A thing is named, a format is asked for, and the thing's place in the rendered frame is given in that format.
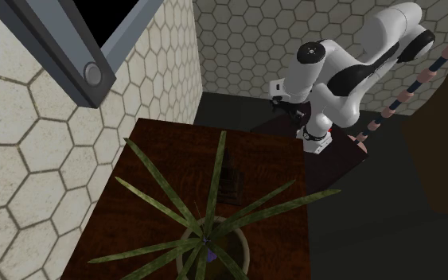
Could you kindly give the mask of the grey framed window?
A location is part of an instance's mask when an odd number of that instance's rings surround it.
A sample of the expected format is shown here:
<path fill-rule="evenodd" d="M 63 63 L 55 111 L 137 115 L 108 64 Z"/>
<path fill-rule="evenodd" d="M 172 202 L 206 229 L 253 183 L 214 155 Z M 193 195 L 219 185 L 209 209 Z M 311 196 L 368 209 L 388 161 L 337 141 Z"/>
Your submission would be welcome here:
<path fill-rule="evenodd" d="M 97 108 L 164 0 L 0 0 L 0 20 L 79 107 Z"/>

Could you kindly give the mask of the dark brown stepped block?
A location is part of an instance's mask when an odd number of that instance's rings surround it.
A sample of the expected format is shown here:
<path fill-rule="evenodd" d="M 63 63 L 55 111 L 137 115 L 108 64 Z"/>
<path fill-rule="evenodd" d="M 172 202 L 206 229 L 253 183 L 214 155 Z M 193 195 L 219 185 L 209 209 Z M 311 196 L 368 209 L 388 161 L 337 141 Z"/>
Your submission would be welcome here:
<path fill-rule="evenodd" d="M 224 149 L 224 157 L 220 170 L 220 180 L 217 191 L 217 202 L 240 206 L 243 197 L 243 173 L 234 162 L 228 148 Z"/>

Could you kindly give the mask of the dark red robot stand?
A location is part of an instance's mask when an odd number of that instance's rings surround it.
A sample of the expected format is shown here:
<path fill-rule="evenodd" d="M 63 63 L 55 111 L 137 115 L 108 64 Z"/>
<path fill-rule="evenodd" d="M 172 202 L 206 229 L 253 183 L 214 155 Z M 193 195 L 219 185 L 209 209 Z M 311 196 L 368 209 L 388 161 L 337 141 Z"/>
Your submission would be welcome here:
<path fill-rule="evenodd" d="M 299 128 L 299 124 L 293 123 L 290 116 L 284 114 L 254 127 L 251 132 L 294 138 Z M 333 140 L 320 154 L 304 153 L 308 194 L 327 189 L 368 157 L 368 154 L 335 124 L 332 126 L 331 136 Z"/>

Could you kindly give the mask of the green spiky plant beige pot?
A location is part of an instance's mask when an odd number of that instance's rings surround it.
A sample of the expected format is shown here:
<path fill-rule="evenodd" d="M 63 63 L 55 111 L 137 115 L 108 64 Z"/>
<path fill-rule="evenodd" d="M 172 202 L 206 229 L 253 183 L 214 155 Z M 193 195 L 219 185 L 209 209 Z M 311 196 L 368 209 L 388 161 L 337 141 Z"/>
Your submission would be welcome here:
<path fill-rule="evenodd" d="M 144 192 L 135 188 L 133 185 L 120 177 L 115 178 L 117 182 L 136 196 L 143 199 L 146 203 L 152 205 L 160 212 L 166 214 L 172 220 L 175 220 L 190 231 L 194 232 L 197 236 L 191 239 L 178 239 L 167 243 L 159 243 L 148 247 L 138 248 L 132 251 L 125 251 L 114 255 L 107 255 L 91 259 L 89 262 L 106 263 L 166 249 L 167 252 L 165 254 L 157 257 L 155 260 L 147 263 L 146 265 L 138 268 L 137 270 L 122 278 L 122 280 L 142 280 L 149 274 L 152 274 L 174 259 L 181 257 L 186 251 L 190 251 L 191 255 L 188 257 L 187 261 L 183 263 L 182 269 L 177 273 L 176 280 L 183 280 L 194 263 L 197 263 L 195 280 L 205 280 L 206 265 L 216 259 L 220 260 L 224 264 L 227 270 L 233 275 L 235 280 L 249 280 L 249 277 L 247 276 L 247 273 L 243 270 L 243 268 L 238 266 L 236 261 L 223 248 L 216 244 L 216 241 L 220 237 L 227 235 L 229 232 L 235 231 L 236 229 L 239 229 L 243 226 L 252 224 L 260 220 L 264 220 L 272 216 L 276 216 L 284 212 L 288 212 L 292 209 L 299 208 L 305 204 L 312 203 L 316 200 L 320 200 L 321 198 L 331 196 L 339 192 L 337 189 L 327 189 L 308 196 L 287 201 L 285 203 L 278 204 L 258 212 L 253 212 L 254 209 L 258 208 L 260 205 L 264 204 L 274 196 L 280 194 L 280 192 L 286 190 L 294 183 L 294 181 L 288 181 L 286 184 L 278 187 L 277 189 L 268 193 L 266 196 L 263 196 L 259 200 L 253 202 L 252 204 L 249 204 L 244 209 L 228 217 L 225 221 L 221 222 L 218 227 L 213 227 L 215 221 L 216 198 L 224 160 L 226 136 L 227 132 L 225 130 L 220 132 L 215 164 L 212 171 L 212 180 L 208 192 L 205 221 L 202 224 L 199 224 L 197 222 L 194 215 L 190 212 L 185 203 L 182 202 L 181 198 L 176 194 L 171 185 L 155 166 L 155 164 L 145 155 L 145 153 L 142 152 L 142 150 L 133 141 L 131 141 L 129 138 L 126 138 L 126 144 L 134 151 L 139 160 L 147 168 L 152 177 L 156 180 L 156 182 L 162 188 L 164 193 L 169 197 L 174 206 L 176 206 L 179 212 L 176 213 L 172 211 L 164 204 L 161 204 L 153 197 L 146 195 Z"/>

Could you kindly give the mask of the black and pink striped pole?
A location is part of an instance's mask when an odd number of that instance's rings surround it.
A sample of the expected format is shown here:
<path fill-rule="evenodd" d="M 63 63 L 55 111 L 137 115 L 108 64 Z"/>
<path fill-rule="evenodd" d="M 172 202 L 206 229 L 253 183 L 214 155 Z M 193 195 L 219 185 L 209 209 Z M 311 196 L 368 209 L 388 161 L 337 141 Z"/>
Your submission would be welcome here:
<path fill-rule="evenodd" d="M 373 131 L 377 130 L 385 119 L 388 119 L 391 116 L 393 116 L 395 114 L 395 110 L 397 109 L 397 107 L 402 103 L 407 102 L 422 84 L 428 83 L 430 80 L 432 80 L 437 75 L 437 71 L 447 61 L 448 61 L 448 45 L 442 50 L 441 56 L 429 68 L 422 70 L 417 76 L 416 80 L 411 84 L 411 86 L 408 89 L 401 91 L 398 94 L 396 100 L 388 107 L 385 107 L 380 113 L 380 115 L 367 125 L 366 129 L 360 132 L 356 137 L 349 135 L 349 137 L 353 140 L 353 142 L 357 144 L 364 152 L 367 152 L 367 149 L 364 145 L 364 141 L 367 139 L 367 137 Z"/>

